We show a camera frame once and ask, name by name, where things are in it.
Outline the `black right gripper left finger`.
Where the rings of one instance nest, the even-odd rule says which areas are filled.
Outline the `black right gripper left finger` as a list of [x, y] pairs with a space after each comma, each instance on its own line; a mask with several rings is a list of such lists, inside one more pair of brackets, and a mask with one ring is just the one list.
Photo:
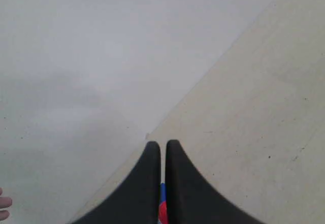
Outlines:
[[160, 147], [150, 141], [122, 183], [74, 223], [158, 223]]

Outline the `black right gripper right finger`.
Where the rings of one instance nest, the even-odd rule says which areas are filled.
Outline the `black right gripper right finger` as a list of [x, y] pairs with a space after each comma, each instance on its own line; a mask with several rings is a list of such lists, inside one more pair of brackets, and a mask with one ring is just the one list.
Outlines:
[[215, 190], [178, 140], [167, 142], [165, 168], [169, 223], [261, 223]]

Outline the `person's open hand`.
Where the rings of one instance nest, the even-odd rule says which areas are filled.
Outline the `person's open hand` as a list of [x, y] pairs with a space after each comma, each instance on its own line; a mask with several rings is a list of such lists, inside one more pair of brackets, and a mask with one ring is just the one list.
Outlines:
[[10, 197], [3, 196], [3, 189], [0, 189], [0, 221], [6, 220], [10, 213], [8, 208], [12, 206], [12, 199]]

